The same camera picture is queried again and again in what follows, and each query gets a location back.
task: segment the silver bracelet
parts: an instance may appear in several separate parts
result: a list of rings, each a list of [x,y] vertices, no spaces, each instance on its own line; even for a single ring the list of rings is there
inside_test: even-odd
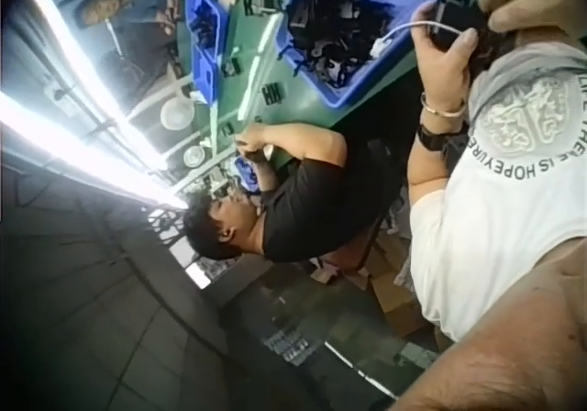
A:
[[[456,119],[457,117],[461,117],[465,111],[467,111],[467,103],[463,102],[462,107],[459,111],[449,112],[449,111],[438,111],[434,108],[431,108],[428,103],[426,102],[426,93],[422,93],[420,96],[420,102],[422,103],[422,107],[428,112],[436,116],[445,117],[447,119]]]

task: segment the black watch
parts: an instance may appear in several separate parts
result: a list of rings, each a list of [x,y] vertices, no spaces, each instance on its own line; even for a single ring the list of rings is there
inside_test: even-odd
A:
[[[428,151],[436,152],[443,151],[449,138],[458,133],[435,134],[428,128],[424,127],[424,125],[420,124],[416,134],[424,148]]]

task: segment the workbench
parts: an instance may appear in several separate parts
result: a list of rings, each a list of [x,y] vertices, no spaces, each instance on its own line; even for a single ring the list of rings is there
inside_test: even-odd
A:
[[[230,19],[224,60],[236,57],[242,72],[233,77],[219,76],[218,99],[210,105],[209,113],[209,130],[215,154],[226,151],[232,144],[232,138],[218,130],[226,123],[230,123],[235,131],[240,131],[255,117],[260,117],[262,122],[269,124],[305,122],[331,128],[353,109],[415,67],[413,48],[408,48],[403,58],[370,86],[359,101],[338,109],[329,108],[305,79],[293,76],[293,69],[287,61],[278,61],[274,37],[282,14],[246,17],[243,0],[234,0],[234,4],[226,8]],[[185,26],[178,28],[178,50],[183,69],[190,72],[191,40]],[[265,104],[260,89],[267,83],[278,83],[283,90],[279,104]],[[277,157],[278,165],[287,160],[283,154],[278,153]]]

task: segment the person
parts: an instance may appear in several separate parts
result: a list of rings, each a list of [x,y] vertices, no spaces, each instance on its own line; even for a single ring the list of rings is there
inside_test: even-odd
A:
[[[179,0],[83,0],[73,16],[79,28],[117,17],[131,23],[158,23],[171,35],[180,16]]]
[[[450,178],[426,137],[408,161],[415,290],[455,344],[392,410],[585,409],[587,2],[480,5],[517,49],[470,91],[475,32],[442,54],[413,30],[422,126],[452,132],[468,96],[472,134]]]
[[[191,246],[208,258],[255,253],[273,262],[308,260],[347,244],[384,211],[388,167],[366,143],[348,142],[335,131],[306,124],[253,124],[236,141],[241,154],[252,160],[262,210],[258,213],[243,194],[218,201],[195,194],[183,223]],[[300,161],[281,186],[258,154],[267,145]],[[402,177],[395,177],[399,192]]]

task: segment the blue plastic bin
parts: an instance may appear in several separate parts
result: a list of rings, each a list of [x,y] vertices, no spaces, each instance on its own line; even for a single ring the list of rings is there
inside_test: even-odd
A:
[[[227,45],[228,12],[214,0],[185,0],[185,24],[187,27],[190,27],[192,22],[197,18],[195,12],[201,4],[209,6],[213,15],[216,17],[215,45],[212,49],[202,49],[208,59],[216,63],[218,57],[224,53],[225,46]]]
[[[391,5],[390,14],[393,16],[393,22],[388,27],[388,30],[399,26],[410,20],[414,11],[428,0],[372,0],[380,3]],[[332,107],[339,108],[343,105],[351,104],[357,99],[357,95],[361,92],[361,87],[366,87],[373,83],[377,75],[377,69],[389,66],[393,61],[394,54],[403,47],[409,40],[410,31],[403,30],[398,32],[393,37],[393,42],[383,53],[383,55],[374,61],[369,61],[350,78],[350,82],[346,87],[335,89],[330,85],[320,81],[315,75],[302,68],[300,70],[301,76],[305,78],[322,96],[324,102]],[[292,36],[287,30],[287,20],[284,19],[277,30],[275,37],[275,45],[277,51],[282,52],[291,42]],[[288,49],[283,54],[283,57],[292,65],[293,68],[297,66],[297,62],[302,59],[302,54],[295,49]]]
[[[192,45],[192,78],[195,88],[212,105],[218,95],[218,66],[196,45]]]

